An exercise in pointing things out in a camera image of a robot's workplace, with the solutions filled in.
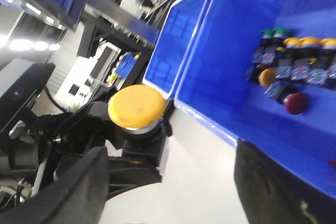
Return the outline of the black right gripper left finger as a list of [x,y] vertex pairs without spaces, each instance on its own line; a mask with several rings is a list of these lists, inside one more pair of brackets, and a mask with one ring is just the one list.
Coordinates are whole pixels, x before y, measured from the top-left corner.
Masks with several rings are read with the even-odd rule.
[[108,155],[95,147],[36,196],[1,214],[1,223],[98,223],[109,187]]

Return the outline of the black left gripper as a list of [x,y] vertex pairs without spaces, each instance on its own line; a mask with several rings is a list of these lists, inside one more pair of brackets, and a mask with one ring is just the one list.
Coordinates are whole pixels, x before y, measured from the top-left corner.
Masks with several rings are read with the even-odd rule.
[[[29,198],[48,186],[61,160],[82,155],[109,141],[124,146],[123,131],[110,118],[108,102],[117,88],[102,88],[75,112],[37,116],[32,107],[42,87],[7,89],[7,196]],[[143,158],[109,157],[108,198],[160,183],[162,176]]]

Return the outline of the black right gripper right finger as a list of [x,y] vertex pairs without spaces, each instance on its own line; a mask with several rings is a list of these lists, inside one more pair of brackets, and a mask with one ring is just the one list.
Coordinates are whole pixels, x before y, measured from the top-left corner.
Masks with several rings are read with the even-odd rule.
[[335,199],[238,140],[234,182],[249,223],[335,223]]

